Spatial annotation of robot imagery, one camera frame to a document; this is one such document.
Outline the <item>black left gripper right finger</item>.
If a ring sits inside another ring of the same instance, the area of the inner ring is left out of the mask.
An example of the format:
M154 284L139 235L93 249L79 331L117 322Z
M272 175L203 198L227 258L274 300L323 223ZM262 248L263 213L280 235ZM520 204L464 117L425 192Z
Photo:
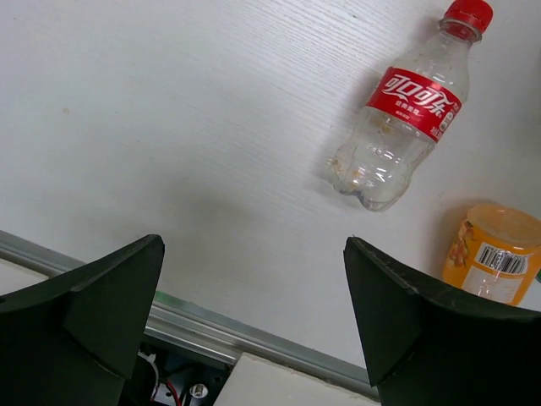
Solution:
M540 314L454 288L351 237L343 251L384 405L537 405Z

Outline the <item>orange juice bottle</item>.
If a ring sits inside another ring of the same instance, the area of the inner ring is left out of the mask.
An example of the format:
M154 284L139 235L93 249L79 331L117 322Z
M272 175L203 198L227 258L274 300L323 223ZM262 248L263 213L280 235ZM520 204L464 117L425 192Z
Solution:
M540 271L540 221L499 205L468 210L449 249L445 283L517 306Z

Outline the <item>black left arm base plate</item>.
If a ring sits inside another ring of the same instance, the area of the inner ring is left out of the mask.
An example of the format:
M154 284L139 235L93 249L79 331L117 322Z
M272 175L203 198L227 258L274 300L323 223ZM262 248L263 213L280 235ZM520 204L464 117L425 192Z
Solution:
M231 375L219 360L144 335L120 405L210 406Z

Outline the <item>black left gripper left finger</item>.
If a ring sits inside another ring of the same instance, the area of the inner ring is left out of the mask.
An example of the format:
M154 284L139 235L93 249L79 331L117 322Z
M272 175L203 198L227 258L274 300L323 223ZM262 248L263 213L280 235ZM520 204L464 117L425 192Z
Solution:
M3 405L115 405L133 372L165 245L149 234L1 298Z

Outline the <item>clear cola bottle red label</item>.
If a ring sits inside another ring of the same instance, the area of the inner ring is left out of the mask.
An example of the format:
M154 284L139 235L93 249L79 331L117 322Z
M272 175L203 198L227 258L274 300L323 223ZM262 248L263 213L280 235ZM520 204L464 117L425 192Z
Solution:
M405 194L468 98L468 56L493 16L485 1L455 1L431 38L390 65L330 161L335 191L375 212Z

